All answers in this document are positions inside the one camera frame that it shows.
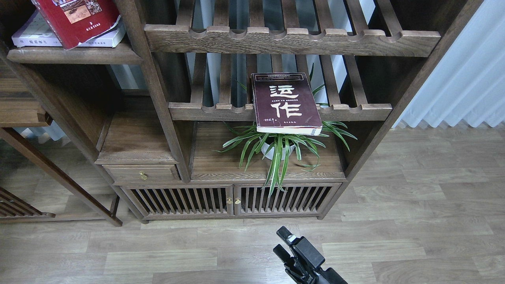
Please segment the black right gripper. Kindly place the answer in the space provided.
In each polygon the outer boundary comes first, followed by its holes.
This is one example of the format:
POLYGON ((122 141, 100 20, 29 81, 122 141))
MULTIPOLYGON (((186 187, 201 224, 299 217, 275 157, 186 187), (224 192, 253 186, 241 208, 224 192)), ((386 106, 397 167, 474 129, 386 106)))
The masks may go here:
POLYGON ((298 238, 285 226, 279 228, 276 234, 289 246, 293 256, 280 244, 273 248, 273 252, 283 262, 285 272, 297 284, 347 283, 333 268, 321 268, 325 258, 305 237, 298 238))

